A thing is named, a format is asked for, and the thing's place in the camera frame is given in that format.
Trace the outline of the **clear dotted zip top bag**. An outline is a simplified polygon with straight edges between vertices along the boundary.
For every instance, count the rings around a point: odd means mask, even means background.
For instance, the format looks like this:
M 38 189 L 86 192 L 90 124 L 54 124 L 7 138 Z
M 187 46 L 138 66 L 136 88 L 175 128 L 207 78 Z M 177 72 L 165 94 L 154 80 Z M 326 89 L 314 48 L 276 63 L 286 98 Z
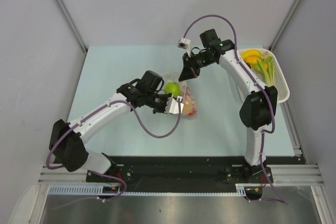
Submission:
M 187 85 L 187 81 L 179 81 L 180 73 L 177 71 L 166 72 L 161 74 L 164 85 L 163 91 L 165 94 L 173 94 L 174 98 L 181 96 L 183 99 L 182 116 L 188 119 L 196 118 L 197 104 L 191 90 Z

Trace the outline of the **green apple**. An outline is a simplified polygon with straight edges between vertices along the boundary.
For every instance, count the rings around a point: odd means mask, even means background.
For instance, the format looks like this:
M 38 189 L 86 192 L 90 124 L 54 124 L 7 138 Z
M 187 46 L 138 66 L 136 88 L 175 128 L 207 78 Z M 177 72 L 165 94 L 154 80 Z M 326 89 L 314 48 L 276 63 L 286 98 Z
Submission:
M 164 90 L 167 94 L 173 94 L 175 98 L 181 96 L 180 86 L 175 82 L 168 82 Z

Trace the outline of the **orange yellow peach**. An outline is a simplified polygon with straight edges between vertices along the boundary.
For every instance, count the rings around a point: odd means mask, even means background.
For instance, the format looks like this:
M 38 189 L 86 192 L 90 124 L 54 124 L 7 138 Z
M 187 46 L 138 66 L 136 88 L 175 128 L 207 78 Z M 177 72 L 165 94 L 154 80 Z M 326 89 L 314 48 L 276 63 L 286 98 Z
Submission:
M 182 110 L 183 115 L 190 115 L 193 113 L 193 111 L 194 111 L 194 104 L 192 103 L 183 104 L 183 110 Z

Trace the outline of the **red apple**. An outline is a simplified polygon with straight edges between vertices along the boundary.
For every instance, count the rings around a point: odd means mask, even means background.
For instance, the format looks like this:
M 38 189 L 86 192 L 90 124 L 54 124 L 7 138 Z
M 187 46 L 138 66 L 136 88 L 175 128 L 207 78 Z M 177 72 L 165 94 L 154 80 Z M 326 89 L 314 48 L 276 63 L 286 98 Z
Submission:
M 190 91 L 190 89 L 185 90 L 184 96 L 183 96 L 183 101 L 184 101 L 184 103 L 195 104 L 195 100 L 193 98 L 193 95 L 192 95 L 192 92 Z

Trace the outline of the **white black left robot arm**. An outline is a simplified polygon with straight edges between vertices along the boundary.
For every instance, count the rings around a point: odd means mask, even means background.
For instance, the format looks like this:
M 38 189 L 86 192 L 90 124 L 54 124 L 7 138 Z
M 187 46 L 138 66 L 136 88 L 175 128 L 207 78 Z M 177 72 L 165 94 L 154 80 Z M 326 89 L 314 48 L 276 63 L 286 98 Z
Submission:
M 49 143 L 49 156 L 54 156 L 61 168 L 74 172 L 80 168 L 98 172 L 105 182 L 115 178 L 113 161 L 105 154 L 86 149 L 85 144 L 112 120 L 133 112 L 142 106 L 153 113 L 172 114 L 179 111 L 179 103 L 172 94 L 160 94 L 158 87 L 163 78 L 148 70 L 140 79 L 121 85 L 116 93 L 93 111 L 71 122 L 54 123 Z

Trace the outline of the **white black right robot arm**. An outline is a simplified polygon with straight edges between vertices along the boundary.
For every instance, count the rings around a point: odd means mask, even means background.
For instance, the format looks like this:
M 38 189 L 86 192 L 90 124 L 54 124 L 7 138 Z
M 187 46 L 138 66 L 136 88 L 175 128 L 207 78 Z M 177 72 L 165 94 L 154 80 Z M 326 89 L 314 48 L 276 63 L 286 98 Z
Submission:
M 245 181 L 254 183 L 266 167 L 265 132 L 269 124 L 275 124 L 278 91 L 256 77 L 230 39 L 221 40 L 214 29 L 203 32 L 200 39 L 204 48 L 197 54 L 192 53 L 190 40 L 181 38 L 178 41 L 178 47 L 186 51 L 179 81 L 197 78 L 202 68 L 213 63 L 219 64 L 235 81 L 245 97 L 239 110 L 239 117 L 247 130 L 242 176 Z

